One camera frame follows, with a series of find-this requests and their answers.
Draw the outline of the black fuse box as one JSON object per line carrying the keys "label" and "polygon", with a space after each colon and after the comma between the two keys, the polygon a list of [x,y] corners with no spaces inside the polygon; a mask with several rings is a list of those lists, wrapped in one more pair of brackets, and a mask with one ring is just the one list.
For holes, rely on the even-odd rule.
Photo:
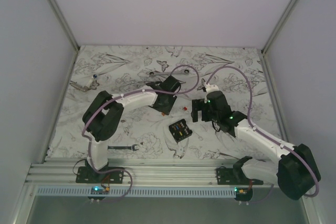
{"label": "black fuse box", "polygon": [[181,119],[169,125],[169,132],[177,143],[190,137],[193,133],[193,131],[187,126],[185,119]]}

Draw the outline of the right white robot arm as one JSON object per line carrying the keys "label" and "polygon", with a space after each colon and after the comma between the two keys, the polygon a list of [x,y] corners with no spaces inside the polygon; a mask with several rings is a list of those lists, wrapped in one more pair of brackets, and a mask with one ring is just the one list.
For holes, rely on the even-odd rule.
{"label": "right white robot arm", "polygon": [[234,164],[236,183],[262,180],[277,185],[292,200],[300,199],[312,188],[319,192],[321,175],[310,148],[295,146],[253,126],[247,115],[230,108],[221,91],[193,100],[191,116],[193,122],[212,122],[220,131],[251,143],[269,159],[262,162],[249,156],[241,158]]}

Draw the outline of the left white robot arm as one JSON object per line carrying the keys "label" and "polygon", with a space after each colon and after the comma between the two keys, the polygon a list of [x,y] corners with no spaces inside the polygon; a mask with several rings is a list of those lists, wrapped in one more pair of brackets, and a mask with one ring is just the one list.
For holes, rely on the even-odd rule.
{"label": "left white robot arm", "polygon": [[177,99],[176,92],[181,84],[173,76],[163,82],[150,82],[145,86],[125,94],[110,94],[101,91],[84,113],[83,135],[89,140],[86,166],[90,167],[88,176],[95,183],[103,182],[108,169],[108,142],[116,132],[124,113],[149,106],[168,115]]}

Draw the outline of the floral patterned table mat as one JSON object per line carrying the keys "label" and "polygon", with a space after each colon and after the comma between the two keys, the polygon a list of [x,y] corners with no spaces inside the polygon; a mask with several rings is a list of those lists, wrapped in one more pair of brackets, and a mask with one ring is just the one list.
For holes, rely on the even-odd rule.
{"label": "floral patterned table mat", "polygon": [[[192,100],[204,97],[202,85],[216,84],[234,111],[250,112],[251,119],[267,132],[279,136],[277,121],[268,94],[266,78],[255,48],[82,46],[71,81],[90,88],[87,92],[69,86],[62,105],[49,158],[84,158],[88,141],[82,137],[82,116],[100,91],[126,93],[165,76],[150,71],[172,72],[188,69],[188,75],[174,74],[183,90],[169,115],[146,106],[125,113],[110,146],[137,144],[138,151],[109,150],[122,159],[240,159],[265,156],[250,143],[223,132],[211,122],[191,118]],[[192,135],[177,143],[169,125],[185,119]]]}

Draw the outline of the black open-end wrench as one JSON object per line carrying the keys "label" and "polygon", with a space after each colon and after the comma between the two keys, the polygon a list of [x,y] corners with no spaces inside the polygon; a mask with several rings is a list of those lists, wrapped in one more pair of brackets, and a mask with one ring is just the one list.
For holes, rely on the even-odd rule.
{"label": "black open-end wrench", "polygon": [[131,146],[108,146],[109,150],[130,150],[130,151],[138,151],[139,146],[137,144],[133,144]]}

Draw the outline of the silver metal clamp tool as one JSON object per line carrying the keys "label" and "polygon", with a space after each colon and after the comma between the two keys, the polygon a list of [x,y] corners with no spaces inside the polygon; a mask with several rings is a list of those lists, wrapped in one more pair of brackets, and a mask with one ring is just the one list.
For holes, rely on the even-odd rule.
{"label": "silver metal clamp tool", "polygon": [[71,81],[71,82],[70,82],[70,85],[71,85],[73,88],[75,88],[76,90],[79,90],[79,91],[82,91],[82,92],[87,92],[88,90],[90,90],[89,87],[79,85],[77,82],[73,82],[73,81]]}

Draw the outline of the right controller board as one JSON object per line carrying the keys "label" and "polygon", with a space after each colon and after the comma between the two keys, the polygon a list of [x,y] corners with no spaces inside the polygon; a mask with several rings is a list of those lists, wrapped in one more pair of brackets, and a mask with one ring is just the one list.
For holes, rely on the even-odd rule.
{"label": "right controller board", "polygon": [[253,189],[252,188],[238,188],[236,187],[234,189],[235,191],[235,198],[234,200],[239,202],[240,204],[242,202],[249,203],[253,197]]}

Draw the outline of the controller board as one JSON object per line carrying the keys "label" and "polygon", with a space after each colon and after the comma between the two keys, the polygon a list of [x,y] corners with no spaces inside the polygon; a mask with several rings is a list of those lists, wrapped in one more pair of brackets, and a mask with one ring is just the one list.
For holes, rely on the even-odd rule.
{"label": "controller board", "polygon": [[88,199],[90,202],[101,202],[109,195],[109,188],[100,187],[100,186],[93,186],[90,189],[90,194]]}
{"label": "controller board", "polygon": [[236,187],[234,189],[235,191],[235,198],[234,200],[239,202],[240,204],[242,202],[249,203],[253,197],[253,189],[252,188],[238,188]]}

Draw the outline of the left controller board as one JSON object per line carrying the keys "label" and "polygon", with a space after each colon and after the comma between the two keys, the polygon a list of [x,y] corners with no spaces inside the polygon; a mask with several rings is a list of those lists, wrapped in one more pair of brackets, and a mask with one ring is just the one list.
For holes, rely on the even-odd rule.
{"label": "left controller board", "polygon": [[109,188],[100,187],[100,186],[93,186],[90,189],[90,194],[88,199],[90,202],[101,202],[109,195]]}

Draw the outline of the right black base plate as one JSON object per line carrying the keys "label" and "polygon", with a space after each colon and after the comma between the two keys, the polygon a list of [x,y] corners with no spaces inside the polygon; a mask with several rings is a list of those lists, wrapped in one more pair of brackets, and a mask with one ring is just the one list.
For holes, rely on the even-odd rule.
{"label": "right black base plate", "polygon": [[235,175],[233,168],[221,166],[215,171],[218,185],[263,185],[262,180],[249,179],[244,174]]}

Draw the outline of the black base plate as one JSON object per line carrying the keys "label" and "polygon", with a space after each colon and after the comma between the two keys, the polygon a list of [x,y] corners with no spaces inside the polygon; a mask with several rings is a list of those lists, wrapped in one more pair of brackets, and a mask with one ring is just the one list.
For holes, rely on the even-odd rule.
{"label": "black base plate", "polygon": [[244,174],[235,175],[233,168],[221,166],[215,171],[218,185],[263,185],[262,180],[249,179]]}
{"label": "black base plate", "polygon": [[77,184],[122,184],[124,169],[116,167],[107,167],[107,169],[115,169],[110,173],[96,173],[90,166],[82,166],[78,168],[76,183]]}

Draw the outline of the right aluminium corner post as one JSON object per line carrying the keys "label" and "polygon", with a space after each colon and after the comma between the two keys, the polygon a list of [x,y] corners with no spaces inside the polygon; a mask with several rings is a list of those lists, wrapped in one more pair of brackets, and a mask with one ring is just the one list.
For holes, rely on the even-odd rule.
{"label": "right aluminium corner post", "polygon": [[261,53],[264,55],[267,53],[267,51],[270,49],[271,45],[277,38],[278,34],[282,30],[283,26],[287,22],[289,16],[291,15],[292,11],[294,10],[295,6],[297,5],[299,0],[290,0],[289,3],[287,4],[286,8],[282,12],[279,20],[277,21],[274,29],[272,30],[269,38],[267,39],[264,47],[261,50]]}

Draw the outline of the aluminium corner post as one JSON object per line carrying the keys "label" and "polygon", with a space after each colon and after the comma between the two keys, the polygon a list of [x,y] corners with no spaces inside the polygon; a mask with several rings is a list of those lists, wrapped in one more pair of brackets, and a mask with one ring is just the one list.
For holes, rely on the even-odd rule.
{"label": "aluminium corner post", "polygon": [[68,22],[66,21],[58,3],[56,0],[47,0],[49,3],[53,13],[55,14],[62,30],[64,31],[66,37],[68,38],[69,42],[71,43],[72,47],[74,48],[75,51],[79,51],[80,46],[78,45],[75,36],[73,32],[71,31],[70,26],[68,25]]}
{"label": "aluminium corner post", "polygon": [[278,34],[282,30],[283,26],[287,22],[289,16],[291,15],[292,11],[294,10],[295,6],[297,5],[299,0],[290,0],[289,3],[287,4],[286,8],[282,12],[279,20],[277,21],[274,29],[272,30],[269,38],[267,39],[264,47],[261,50],[261,53],[264,55],[267,53],[267,51],[270,49],[271,45],[277,38]]}

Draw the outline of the aluminium rail frame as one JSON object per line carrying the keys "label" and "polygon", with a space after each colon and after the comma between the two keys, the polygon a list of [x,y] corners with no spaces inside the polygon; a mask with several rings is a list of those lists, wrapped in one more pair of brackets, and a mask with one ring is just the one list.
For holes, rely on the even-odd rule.
{"label": "aluminium rail frame", "polygon": [[[215,170],[230,168],[233,159],[110,159],[112,167],[123,167],[131,173],[135,186],[206,186],[216,187]],[[84,161],[72,158],[48,158],[32,164],[25,179],[35,185],[74,185]]]}

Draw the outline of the left aluminium corner post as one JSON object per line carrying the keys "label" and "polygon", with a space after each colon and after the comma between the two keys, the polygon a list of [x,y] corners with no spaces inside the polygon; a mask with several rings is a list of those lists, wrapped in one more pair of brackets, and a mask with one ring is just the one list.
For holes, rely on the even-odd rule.
{"label": "left aluminium corner post", "polygon": [[62,30],[64,31],[66,37],[68,38],[69,42],[71,43],[72,47],[74,48],[75,51],[79,51],[80,46],[78,45],[75,36],[73,32],[71,31],[70,26],[68,25],[68,22],[66,21],[58,3],[56,0],[47,0],[49,3],[53,13],[55,14]]}

